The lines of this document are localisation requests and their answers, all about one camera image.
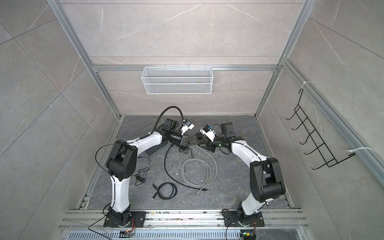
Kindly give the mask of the dark grey network switch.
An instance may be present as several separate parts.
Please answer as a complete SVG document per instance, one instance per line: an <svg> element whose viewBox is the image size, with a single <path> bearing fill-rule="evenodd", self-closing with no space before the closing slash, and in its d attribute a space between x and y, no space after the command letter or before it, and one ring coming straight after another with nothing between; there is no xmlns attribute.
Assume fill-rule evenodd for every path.
<svg viewBox="0 0 384 240"><path fill-rule="evenodd" d="M159 149L163 148L165 145L167 145L168 142L163 142L159 145L156 145L156 146L153 146L151 148L149 148L148 150L145 150L145 153L150 156L152 155L153 153L155 153L156 151L158 151Z"/></svg>

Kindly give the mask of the black power adapter with cable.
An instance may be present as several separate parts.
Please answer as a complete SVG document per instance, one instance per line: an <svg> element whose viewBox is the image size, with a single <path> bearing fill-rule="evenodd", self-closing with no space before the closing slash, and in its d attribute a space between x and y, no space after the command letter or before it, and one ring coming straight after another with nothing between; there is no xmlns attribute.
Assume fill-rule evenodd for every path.
<svg viewBox="0 0 384 240"><path fill-rule="evenodd" d="M179 152L180 153L184 153L184 154L189 154L190 157L193 159L194 158L194 155L193 155L193 149L191 149L191 147L194 147L194 146L198 146L198 142L189 142L188 144L188 147L187 148L179 148Z"/></svg>

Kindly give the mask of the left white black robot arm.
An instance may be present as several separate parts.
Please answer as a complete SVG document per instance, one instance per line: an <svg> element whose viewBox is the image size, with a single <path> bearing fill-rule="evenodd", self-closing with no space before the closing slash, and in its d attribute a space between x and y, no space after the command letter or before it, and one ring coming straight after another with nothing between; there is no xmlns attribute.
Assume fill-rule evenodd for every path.
<svg viewBox="0 0 384 240"><path fill-rule="evenodd" d="M180 124L172 119L166 119L158 127L161 117L170 109L179 111L182 121ZM194 124L184 115L179 107L170 106L161 112L152 130L133 140L118 140L112 144L112 150L106 162L106 171L112 181L112 201L108 208L107 217L114 220L119 227L127 226L133 217L130 214L129 185L131 176L135 173L138 155L165 142L170 142L183 150L187 148L188 130Z"/></svg>

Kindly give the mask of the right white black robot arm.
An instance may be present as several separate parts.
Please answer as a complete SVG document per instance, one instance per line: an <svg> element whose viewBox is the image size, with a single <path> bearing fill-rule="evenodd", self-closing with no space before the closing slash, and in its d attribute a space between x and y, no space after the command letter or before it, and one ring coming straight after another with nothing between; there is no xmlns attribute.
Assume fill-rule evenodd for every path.
<svg viewBox="0 0 384 240"><path fill-rule="evenodd" d="M212 127L203 126L198 133L199 145L211 152L226 148L249 167L251 193L239 204L236 217L240 225L249 226L261 219L263 207L286 193L280 163L276 158L258 153L244 138L237 137L232 122L221 124L221 130L217 136Z"/></svg>

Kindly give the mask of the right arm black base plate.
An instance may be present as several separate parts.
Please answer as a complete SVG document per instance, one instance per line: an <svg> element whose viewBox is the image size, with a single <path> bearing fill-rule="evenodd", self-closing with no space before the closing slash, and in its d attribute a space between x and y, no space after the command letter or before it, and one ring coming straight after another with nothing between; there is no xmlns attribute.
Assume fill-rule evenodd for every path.
<svg viewBox="0 0 384 240"><path fill-rule="evenodd" d="M265 222L261 212L247 216L242 211L221 211L224 218L225 227L264 227Z"/></svg>

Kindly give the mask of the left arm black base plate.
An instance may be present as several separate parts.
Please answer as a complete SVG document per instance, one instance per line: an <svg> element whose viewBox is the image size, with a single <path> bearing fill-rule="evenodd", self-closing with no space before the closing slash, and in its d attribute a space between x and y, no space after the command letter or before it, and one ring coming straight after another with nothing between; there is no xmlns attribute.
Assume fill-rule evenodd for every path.
<svg viewBox="0 0 384 240"><path fill-rule="evenodd" d="M133 211L123 215L123 220L120 221L113 217L111 213L107 213L103 227L109 228L142 228L145 223L147 212Z"/></svg>

